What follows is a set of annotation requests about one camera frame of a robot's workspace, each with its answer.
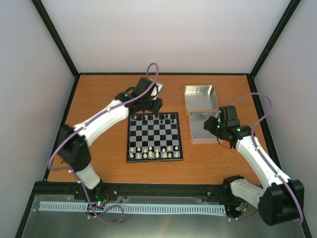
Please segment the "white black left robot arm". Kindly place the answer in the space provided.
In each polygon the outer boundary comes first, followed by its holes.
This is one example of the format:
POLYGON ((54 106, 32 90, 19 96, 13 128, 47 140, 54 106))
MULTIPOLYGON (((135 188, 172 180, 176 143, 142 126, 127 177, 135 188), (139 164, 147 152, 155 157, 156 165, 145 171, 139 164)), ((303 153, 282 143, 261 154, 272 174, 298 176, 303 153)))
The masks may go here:
POLYGON ((99 199, 103 187, 93 169, 89 147, 112 126, 137 112, 158 113, 162 107, 162 99, 158 95, 162 90, 162 83, 142 77, 135 87, 116 95, 110 104, 94 116, 75 126, 64 125, 60 129, 53 155, 59 155, 69 165, 70 171, 84 184, 85 193, 91 199, 99 199))

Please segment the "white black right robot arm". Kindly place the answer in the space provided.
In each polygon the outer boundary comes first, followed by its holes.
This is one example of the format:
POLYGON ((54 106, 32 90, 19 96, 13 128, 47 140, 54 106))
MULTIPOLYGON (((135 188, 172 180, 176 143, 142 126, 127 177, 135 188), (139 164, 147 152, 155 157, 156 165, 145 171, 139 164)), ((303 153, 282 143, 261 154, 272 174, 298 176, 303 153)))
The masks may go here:
POLYGON ((269 226, 283 222, 301 225, 304 219, 304 186, 292 180, 270 158, 253 129, 241 125, 233 105, 220 107, 219 117, 210 116, 204 130, 217 139, 229 142, 248 162, 261 186, 256 186, 241 176, 226 178, 229 194, 242 198, 254 206, 269 226))

